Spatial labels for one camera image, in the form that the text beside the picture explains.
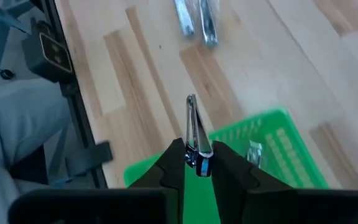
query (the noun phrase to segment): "metal object in basket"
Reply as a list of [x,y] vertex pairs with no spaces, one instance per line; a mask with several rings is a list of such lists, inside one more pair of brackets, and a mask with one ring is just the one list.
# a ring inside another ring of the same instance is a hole
[[249,162],[253,163],[253,165],[260,169],[262,163],[262,144],[249,141],[249,148],[246,158]]

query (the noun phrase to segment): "green plastic basket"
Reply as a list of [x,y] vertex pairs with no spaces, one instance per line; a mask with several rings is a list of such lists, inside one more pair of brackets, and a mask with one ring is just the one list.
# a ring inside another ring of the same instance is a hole
[[[275,109],[251,116],[209,134],[245,156],[249,141],[263,144],[262,170],[296,188],[328,187],[311,158],[286,110]],[[127,186],[141,177],[160,157],[156,155],[129,166],[124,172]],[[219,223],[211,178],[199,178],[185,167],[184,223]]]

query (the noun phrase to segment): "wood plank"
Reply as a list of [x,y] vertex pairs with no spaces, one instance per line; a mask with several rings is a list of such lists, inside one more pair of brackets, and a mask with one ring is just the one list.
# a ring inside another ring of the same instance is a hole
[[[212,52],[201,47],[200,36],[182,36],[173,1],[57,5],[75,63],[88,66],[75,65],[93,134],[112,144],[116,159],[103,166],[110,187],[123,186],[127,166],[183,136],[192,93],[208,132],[274,106],[287,108],[334,188],[342,187],[340,177],[310,129],[340,119],[342,126],[332,128],[338,150],[358,172],[358,150],[350,150],[358,146],[358,57],[314,1],[221,1],[220,45]],[[358,31],[353,20],[344,21]]]
[[358,60],[314,2],[269,2],[342,106],[346,126],[358,141]]
[[345,189],[358,189],[358,172],[334,135],[330,124],[321,124],[312,129],[310,134],[342,186]]
[[157,91],[162,99],[162,103],[164,105],[165,111],[168,114],[169,120],[171,122],[172,128],[177,137],[181,136],[181,130],[179,127],[179,122],[175,117],[172,106],[169,102],[167,92],[161,82],[160,75],[155,67],[152,56],[150,54],[149,47],[147,46],[146,39],[143,35],[142,28],[140,26],[139,18],[137,16],[136,8],[134,6],[126,9],[126,14],[129,19],[129,23],[131,24],[132,30],[136,36],[137,42],[139,43],[140,49],[142,50],[143,56],[146,59],[147,66],[152,75],[153,81],[157,87]]
[[215,129],[241,119],[243,112],[229,82],[212,56],[202,45],[180,52],[191,80],[206,108]]
[[340,36],[358,30],[358,0],[314,1]]

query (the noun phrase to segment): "chair caster wheel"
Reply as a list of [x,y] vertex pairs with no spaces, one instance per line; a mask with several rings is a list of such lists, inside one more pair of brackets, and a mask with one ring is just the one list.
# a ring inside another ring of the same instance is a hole
[[4,69],[0,71],[0,76],[5,80],[11,80],[15,77],[15,74],[8,69]]

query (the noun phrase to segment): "office chair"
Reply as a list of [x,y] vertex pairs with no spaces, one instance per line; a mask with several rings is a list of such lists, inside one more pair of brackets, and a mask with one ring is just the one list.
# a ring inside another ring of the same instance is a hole
[[[14,3],[9,7],[0,7],[0,66],[2,56],[4,55],[7,37],[11,27],[21,30],[26,34],[31,34],[31,27],[26,27],[17,18],[33,8],[30,1]],[[0,68],[0,76],[5,80],[14,78],[13,72],[8,69]]]

